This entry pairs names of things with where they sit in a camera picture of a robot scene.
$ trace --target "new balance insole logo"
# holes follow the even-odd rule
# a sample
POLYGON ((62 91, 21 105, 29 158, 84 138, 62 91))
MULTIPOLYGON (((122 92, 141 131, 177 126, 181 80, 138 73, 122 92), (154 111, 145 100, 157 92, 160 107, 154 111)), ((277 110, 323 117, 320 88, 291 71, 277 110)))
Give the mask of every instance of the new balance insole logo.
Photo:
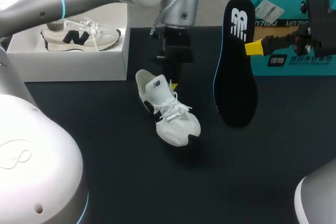
POLYGON ((63 42, 69 44, 73 41, 74 44, 83 46, 89 37, 90 35, 86 31, 79 37, 79 31, 71 30, 65 36, 63 42))
POLYGON ((157 82, 154 83, 154 87, 156 88, 156 87, 160 86, 160 84, 161 84, 161 82, 157 81, 157 82))
POLYGON ((246 41, 246 29, 247 29, 247 14, 246 12, 239 11, 237 8, 232 9, 232 15, 231 15, 231 33, 244 42, 246 41))

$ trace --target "label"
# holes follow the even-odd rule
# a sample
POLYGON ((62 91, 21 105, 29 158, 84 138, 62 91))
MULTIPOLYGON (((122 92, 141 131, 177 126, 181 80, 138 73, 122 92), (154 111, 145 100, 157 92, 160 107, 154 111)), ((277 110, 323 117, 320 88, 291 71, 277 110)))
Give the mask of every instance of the label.
POLYGON ((284 9, 268 0, 261 1, 256 8, 256 16, 271 24, 273 24, 284 12, 284 9))
POLYGON ((283 67, 287 60, 287 55, 271 55, 269 57, 268 67, 283 67))
POLYGON ((273 24, 262 19, 257 19, 255 26, 301 26, 308 23, 308 20, 303 19, 278 19, 273 24))
POLYGON ((328 66, 332 61, 333 56, 314 57, 314 56, 292 56, 289 66, 328 66))

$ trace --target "black n logo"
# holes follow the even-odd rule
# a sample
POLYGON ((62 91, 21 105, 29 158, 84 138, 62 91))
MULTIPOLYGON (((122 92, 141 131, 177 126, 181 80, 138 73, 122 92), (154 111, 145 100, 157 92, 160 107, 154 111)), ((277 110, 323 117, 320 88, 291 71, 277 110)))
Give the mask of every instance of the black n logo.
POLYGON ((65 36, 63 42, 69 44, 71 41, 73 41, 73 43, 83 46, 89 37, 90 35, 85 31, 79 38, 79 31, 71 30, 65 36))

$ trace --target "shoelace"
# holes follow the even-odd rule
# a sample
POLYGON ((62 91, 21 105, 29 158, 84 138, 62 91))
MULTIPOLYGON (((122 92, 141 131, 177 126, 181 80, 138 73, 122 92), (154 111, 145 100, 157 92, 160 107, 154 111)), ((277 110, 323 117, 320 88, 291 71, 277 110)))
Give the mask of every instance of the shoelace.
POLYGON ((192 109, 191 107, 189 107, 187 105, 184 105, 184 104, 179 102, 179 100, 177 99, 177 93, 175 91, 173 91, 172 82, 170 82, 169 87, 171 89, 172 94, 175 97, 174 101, 164 102, 162 104, 153 104, 154 108, 157 108, 157 109, 162 110, 162 111, 167 110, 160 117, 160 118, 166 118, 167 121, 173 120, 174 118, 176 118, 180 115, 183 115, 185 112, 192 109))
POLYGON ((99 51, 99 48, 98 48, 98 45, 97 45, 97 38, 100 38, 101 35, 102 35, 101 30, 99 28, 99 24, 95 23, 90 18, 85 17, 85 19, 87 19, 87 21, 80 21, 80 22, 76 22, 76 21, 73 21, 73 20, 66 19, 66 20, 64 20, 64 28, 68 24, 73 24, 75 26, 78 26, 80 31, 88 32, 93 37, 93 43, 95 45, 95 49, 97 51, 99 51))

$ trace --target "black insole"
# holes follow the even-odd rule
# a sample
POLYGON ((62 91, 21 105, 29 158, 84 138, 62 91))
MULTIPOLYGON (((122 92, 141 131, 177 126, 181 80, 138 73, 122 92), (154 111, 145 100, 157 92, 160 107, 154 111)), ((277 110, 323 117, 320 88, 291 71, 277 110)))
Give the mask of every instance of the black insole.
POLYGON ((257 109, 257 85, 245 51, 245 43, 253 42, 255 19, 250 0, 231 0, 225 8, 214 97, 221 118, 236 128, 246 127, 257 109))

